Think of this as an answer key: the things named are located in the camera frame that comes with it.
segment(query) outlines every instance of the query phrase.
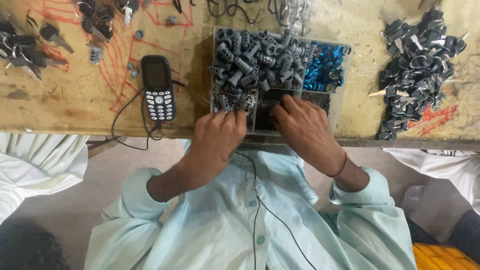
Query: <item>mobile phone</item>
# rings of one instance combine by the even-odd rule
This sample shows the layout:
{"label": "mobile phone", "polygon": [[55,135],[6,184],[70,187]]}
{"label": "mobile phone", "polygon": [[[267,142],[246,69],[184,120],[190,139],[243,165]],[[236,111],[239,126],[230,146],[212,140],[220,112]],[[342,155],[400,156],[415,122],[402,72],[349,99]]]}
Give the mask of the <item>mobile phone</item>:
{"label": "mobile phone", "polygon": [[176,111],[168,60],[161,55],[146,55],[140,65],[150,118],[159,122],[172,121]]}

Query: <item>red thread bracelet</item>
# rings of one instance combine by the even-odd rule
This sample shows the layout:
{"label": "red thread bracelet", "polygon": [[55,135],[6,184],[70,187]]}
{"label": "red thread bracelet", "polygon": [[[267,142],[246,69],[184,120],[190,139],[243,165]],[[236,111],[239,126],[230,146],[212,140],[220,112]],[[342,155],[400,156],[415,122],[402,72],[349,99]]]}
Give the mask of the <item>red thread bracelet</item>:
{"label": "red thread bracelet", "polygon": [[341,174],[343,172],[343,169],[345,168],[345,166],[347,165],[347,161],[348,161],[348,155],[347,153],[345,152],[345,162],[343,163],[342,167],[340,168],[340,171],[335,174],[334,176],[330,176],[330,175],[327,175],[328,177],[332,177],[332,178],[335,178],[337,177],[339,174]]}

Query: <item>phone screen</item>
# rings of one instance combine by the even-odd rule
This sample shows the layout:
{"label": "phone screen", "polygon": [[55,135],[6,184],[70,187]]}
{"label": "phone screen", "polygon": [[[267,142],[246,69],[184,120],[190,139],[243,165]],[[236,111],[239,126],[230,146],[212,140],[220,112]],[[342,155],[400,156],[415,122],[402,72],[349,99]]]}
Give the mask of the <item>phone screen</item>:
{"label": "phone screen", "polygon": [[167,65],[158,63],[145,64],[146,81],[150,87],[165,88],[170,87]]}

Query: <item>shirt button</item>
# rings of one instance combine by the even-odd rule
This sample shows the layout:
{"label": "shirt button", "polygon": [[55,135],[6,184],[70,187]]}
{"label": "shirt button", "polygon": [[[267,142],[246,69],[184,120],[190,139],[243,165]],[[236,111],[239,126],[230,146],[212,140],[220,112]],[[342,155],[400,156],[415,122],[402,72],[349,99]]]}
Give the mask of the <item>shirt button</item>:
{"label": "shirt button", "polygon": [[257,238],[257,245],[261,245],[263,244],[265,241],[265,237],[263,235],[260,235],[258,238]]}

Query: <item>light blue shirt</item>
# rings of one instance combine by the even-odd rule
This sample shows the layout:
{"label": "light blue shirt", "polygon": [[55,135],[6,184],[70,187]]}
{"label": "light blue shirt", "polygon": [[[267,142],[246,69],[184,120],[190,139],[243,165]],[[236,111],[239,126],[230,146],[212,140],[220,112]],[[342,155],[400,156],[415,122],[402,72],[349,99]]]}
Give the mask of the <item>light blue shirt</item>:
{"label": "light blue shirt", "polygon": [[[179,196],[162,224],[169,202],[154,201],[146,182],[157,169],[127,177],[121,196],[103,210],[92,230],[86,270],[250,270],[416,269],[403,210],[394,206],[386,179],[369,176],[359,192],[335,184],[330,199],[342,204],[333,229],[312,208],[318,200],[305,180],[303,160],[288,147],[239,150],[227,168],[206,186]],[[255,237],[253,224],[255,214]]]}

